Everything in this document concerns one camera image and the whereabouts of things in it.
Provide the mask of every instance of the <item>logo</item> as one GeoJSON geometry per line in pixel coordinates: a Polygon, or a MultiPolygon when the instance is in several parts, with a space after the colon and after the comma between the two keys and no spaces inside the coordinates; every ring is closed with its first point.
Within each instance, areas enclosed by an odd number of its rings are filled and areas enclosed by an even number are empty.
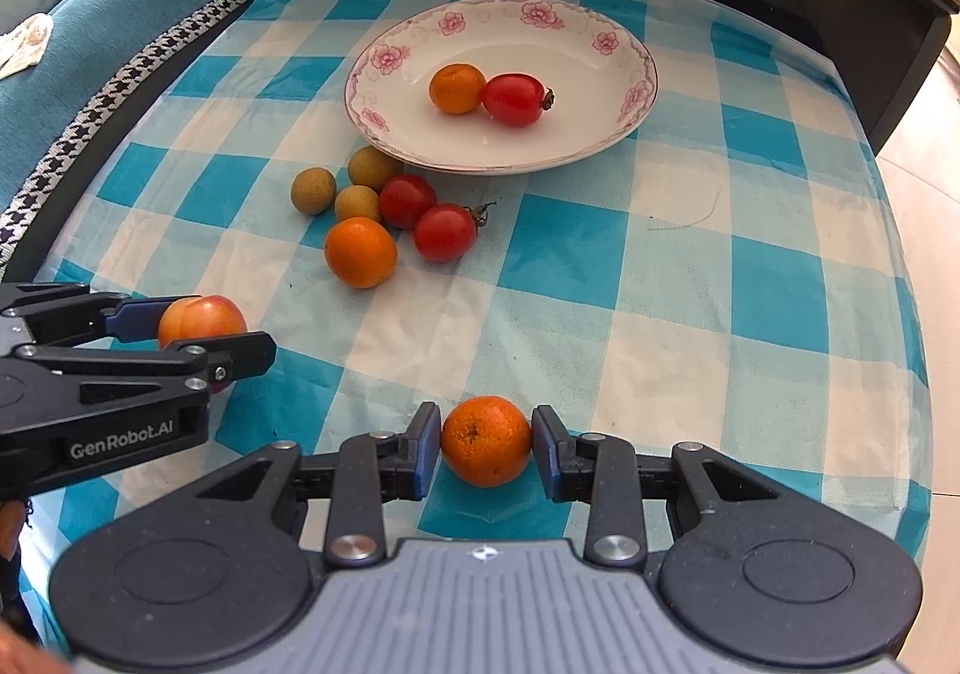
{"type": "Polygon", "coordinates": [[[146,447],[152,442],[166,441],[174,435],[176,435],[176,420],[160,420],[159,423],[144,425],[142,428],[109,433],[91,441],[74,442],[67,447],[67,456],[74,466],[93,463],[117,453],[146,447]]]}
{"type": "Polygon", "coordinates": [[[483,544],[475,549],[470,550],[470,556],[478,559],[480,562],[491,561],[499,554],[500,550],[496,549],[495,547],[491,547],[489,544],[483,544]]]}

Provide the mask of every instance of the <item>tomato stem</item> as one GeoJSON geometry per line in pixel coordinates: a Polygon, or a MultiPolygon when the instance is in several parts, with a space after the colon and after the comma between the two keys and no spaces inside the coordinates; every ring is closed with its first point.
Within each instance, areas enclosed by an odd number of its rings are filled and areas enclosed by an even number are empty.
{"type": "Polygon", "coordinates": [[[493,201],[493,203],[485,203],[483,206],[477,206],[476,209],[471,209],[469,206],[464,206],[464,208],[470,212],[473,223],[477,225],[478,228],[482,228],[483,225],[487,223],[487,209],[491,206],[496,206],[496,201],[493,201]]]}

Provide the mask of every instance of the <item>white cloth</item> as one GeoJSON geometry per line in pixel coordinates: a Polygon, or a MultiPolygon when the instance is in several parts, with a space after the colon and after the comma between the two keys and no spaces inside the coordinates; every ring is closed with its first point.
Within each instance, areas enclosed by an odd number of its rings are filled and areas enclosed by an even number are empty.
{"type": "Polygon", "coordinates": [[[54,20],[34,14],[6,35],[0,35],[0,80],[38,64],[47,50],[54,20]]]}

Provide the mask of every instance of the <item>houndstooth trim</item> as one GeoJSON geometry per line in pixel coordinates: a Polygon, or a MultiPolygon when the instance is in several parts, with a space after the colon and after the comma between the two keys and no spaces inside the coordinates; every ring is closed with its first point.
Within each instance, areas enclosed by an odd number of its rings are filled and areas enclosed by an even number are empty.
{"type": "Polygon", "coordinates": [[[90,98],[37,163],[8,209],[0,214],[0,278],[37,211],[110,115],[157,67],[247,1],[211,0],[134,55],[90,98]]]}

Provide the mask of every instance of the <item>white plate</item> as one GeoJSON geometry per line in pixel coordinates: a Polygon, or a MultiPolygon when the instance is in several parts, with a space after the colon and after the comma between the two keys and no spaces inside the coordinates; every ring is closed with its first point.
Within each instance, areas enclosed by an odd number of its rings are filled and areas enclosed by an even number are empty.
{"type": "Polygon", "coordinates": [[[405,163],[473,174],[529,173],[582,160],[630,134],[656,98],[646,47],[606,16],[562,0],[461,0],[400,22],[347,78],[350,120],[405,163]],[[427,88],[440,67],[467,62],[487,77],[528,73],[556,102],[510,128],[479,107],[445,115],[427,88]]]}

